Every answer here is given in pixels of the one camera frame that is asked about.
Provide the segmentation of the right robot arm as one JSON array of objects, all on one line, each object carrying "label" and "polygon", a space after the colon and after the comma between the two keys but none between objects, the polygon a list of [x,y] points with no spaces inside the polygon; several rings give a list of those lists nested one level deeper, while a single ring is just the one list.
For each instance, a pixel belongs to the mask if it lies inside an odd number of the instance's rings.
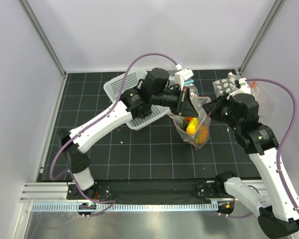
[{"label": "right robot arm", "polygon": [[219,197],[231,195],[241,201],[271,239],[298,232],[299,197],[278,154],[281,144],[272,129],[259,122],[259,104],[254,96],[222,95],[202,107],[211,119],[233,129],[237,143],[255,165],[268,195],[261,196],[231,171],[215,177],[215,193]]}]

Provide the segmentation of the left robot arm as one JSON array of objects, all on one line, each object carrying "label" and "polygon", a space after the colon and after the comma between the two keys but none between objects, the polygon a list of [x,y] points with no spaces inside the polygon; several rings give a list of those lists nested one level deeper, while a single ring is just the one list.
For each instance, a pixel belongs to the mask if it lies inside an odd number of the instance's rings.
[{"label": "left robot arm", "polygon": [[104,91],[112,102],[107,109],[77,128],[59,131],[61,153],[70,163],[80,196],[91,199],[95,195],[89,168],[91,161],[86,153],[111,131],[123,124],[140,130],[168,113],[198,117],[190,88],[185,85],[192,76],[193,71],[189,69],[180,69],[172,77],[161,68],[121,74],[104,84]]}]

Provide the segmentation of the orange toy pineapple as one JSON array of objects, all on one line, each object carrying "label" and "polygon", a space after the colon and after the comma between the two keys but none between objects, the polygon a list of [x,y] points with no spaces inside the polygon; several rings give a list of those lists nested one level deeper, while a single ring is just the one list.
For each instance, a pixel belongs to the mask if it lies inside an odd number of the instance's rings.
[{"label": "orange toy pineapple", "polygon": [[196,147],[203,146],[209,140],[209,130],[208,127],[201,125],[194,135],[193,145]]}]

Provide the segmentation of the pink-zipper clear zip bag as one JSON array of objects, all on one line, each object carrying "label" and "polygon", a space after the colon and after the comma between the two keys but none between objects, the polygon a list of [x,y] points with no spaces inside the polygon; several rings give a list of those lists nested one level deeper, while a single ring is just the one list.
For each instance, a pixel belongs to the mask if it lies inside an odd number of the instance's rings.
[{"label": "pink-zipper clear zip bag", "polygon": [[209,97],[192,98],[198,117],[174,116],[173,123],[184,142],[190,143],[195,149],[201,149],[209,140],[209,125],[211,119],[207,116],[202,105],[210,103]]}]

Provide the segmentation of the yellow toy banana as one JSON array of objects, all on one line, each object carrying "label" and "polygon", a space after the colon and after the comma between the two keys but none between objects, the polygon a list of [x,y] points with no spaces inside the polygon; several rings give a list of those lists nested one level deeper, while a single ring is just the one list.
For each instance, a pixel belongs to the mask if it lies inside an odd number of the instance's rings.
[{"label": "yellow toy banana", "polygon": [[197,127],[198,127],[198,119],[192,117],[192,119],[186,129],[186,132],[190,135],[193,135],[196,132]]}]

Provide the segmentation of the white perforated plastic basket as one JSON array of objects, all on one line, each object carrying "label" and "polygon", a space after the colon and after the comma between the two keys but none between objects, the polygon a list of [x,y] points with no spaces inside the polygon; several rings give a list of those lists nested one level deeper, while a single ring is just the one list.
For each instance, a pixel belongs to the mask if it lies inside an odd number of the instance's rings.
[{"label": "white perforated plastic basket", "polygon": [[118,75],[104,84],[104,91],[109,99],[115,102],[119,98],[127,106],[127,111],[132,113],[133,119],[127,122],[127,126],[133,130],[140,130],[170,112],[168,107],[150,105],[149,101],[139,94],[139,87],[146,75],[146,70],[131,70],[126,77],[120,96],[118,94],[124,74]]}]

